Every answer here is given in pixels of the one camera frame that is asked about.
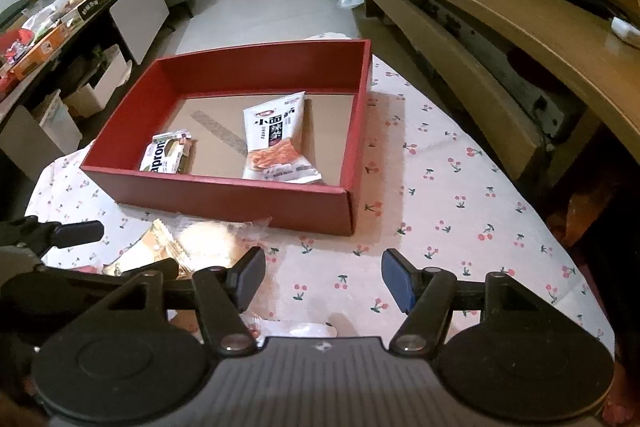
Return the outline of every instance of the wooden shelf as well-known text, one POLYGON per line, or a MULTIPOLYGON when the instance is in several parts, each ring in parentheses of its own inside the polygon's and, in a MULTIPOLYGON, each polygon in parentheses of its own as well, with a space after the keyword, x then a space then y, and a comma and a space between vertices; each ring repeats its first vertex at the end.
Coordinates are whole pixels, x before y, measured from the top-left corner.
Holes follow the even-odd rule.
POLYGON ((516 180, 540 153, 542 136, 509 93, 446 29, 409 0, 373 0, 440 73, 516 180))
POLYGON ((640 161, 640 50, 565 0, 447 0, 566 84, 640 161))

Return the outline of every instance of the snack box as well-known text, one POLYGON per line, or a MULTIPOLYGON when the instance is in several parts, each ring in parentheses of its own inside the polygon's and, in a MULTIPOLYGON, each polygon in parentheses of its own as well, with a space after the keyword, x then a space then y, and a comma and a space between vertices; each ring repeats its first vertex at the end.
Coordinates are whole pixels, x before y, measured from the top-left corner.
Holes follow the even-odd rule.
POLYGON ((354 232, 366 125, 367 40, 254 44, 156 60, 122 100, 81 165, 118 203, 224 221, 354 232), (243 111, 306 92, 302 153, 324 184, 243 180, 243 111), (142 172, 152 136, 188 130, 189 174, 142 172))
POLYGON ((100 7, 110 0, 84 0, 78 5, 78 14, 85 21, 95 14, 100 7))
POLYGON ((45 35, 38 44, 31 48, 17 64, 11 68, 18 80, 25 79, 39 65, 46 62, 51 54, 58 49, 69 36, 69 29, 63 25, 58 25, 55 29, 45 35))

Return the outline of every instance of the food image on package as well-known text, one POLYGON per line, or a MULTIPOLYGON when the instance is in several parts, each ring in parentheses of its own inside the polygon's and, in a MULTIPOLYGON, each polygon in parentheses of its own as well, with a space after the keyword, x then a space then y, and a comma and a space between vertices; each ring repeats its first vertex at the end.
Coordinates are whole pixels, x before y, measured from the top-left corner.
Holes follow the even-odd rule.
POLYGON ((289 183, 322 179, 300 153, 304 110, 304 91, 244 110, 248 156, 243 178, 289 183))

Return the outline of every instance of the red box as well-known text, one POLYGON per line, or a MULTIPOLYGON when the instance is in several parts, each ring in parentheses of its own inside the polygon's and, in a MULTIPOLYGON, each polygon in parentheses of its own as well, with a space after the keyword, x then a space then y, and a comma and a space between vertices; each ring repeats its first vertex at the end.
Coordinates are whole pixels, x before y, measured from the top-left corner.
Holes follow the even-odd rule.
MULTIPOLYGON (((370 42, 366 40, 276 42, 160 58, 114 111, 81 169, 118 203, 224 221, 254 221, 270 216, 272 227, 351 235, 362 173, 370 64, 370 42), (151 137, 166 130, 168 122, 177 124, 177 118, 188 121, 189 115, 180 116, 180 112, 189 104, 206 103, 199 99, 215 102, 214 97, 221 96, 289 94, 300 90, 325 102, 331 99, 321 95, 353 97, 353 102, 348 102, 350 114, 346 117, 342 163, 337 166, 332 185, 243 180, 239 179, 241 172, 238 178, 230 178, 138 170, 151 137)), ((215 146, 215 137, 207 135, 199 125, 194 124, 193 129, 203 133, 203 144, 215 146)), ((323 135, 324 129, 314 131, 313 140, 330 141, 332 135, 323 135)), ((244 138, 244 131, 236 135, 244 138)), ((209 157, 216 163, 220 155, 209 152, 209 157)), ((224 160, 219 163, 220 168, 225 167, 224 160)))

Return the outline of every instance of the white cloth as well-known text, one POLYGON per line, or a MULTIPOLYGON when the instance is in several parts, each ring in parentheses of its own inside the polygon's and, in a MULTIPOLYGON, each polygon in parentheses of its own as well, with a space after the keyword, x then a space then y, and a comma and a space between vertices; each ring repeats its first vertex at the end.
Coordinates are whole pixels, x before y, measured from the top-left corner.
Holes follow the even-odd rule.
MULTIPOLYGON (((613 352, 613 331, 586 280, 478 144, 377 57, 373 84, 355 234, 267 229, 259 244, 268 269, 251 311, 265 319, 330 323, 341 336, 377 335, 386 344, 405 315, 382 282, 380 256, 397 248, 415 266, 438 266, 459 279, 482 281, 487 272, 504 270, 613 352)), ((151 220, 168 218, 114 203, 79 170, 87 151, 45 169, 27 215, 63 223, 100 219, 105 236, 50 250, 49 266, 111 263, 151 220)), ((452 328, 478 320, 476 311, 455 312, 452 328)))

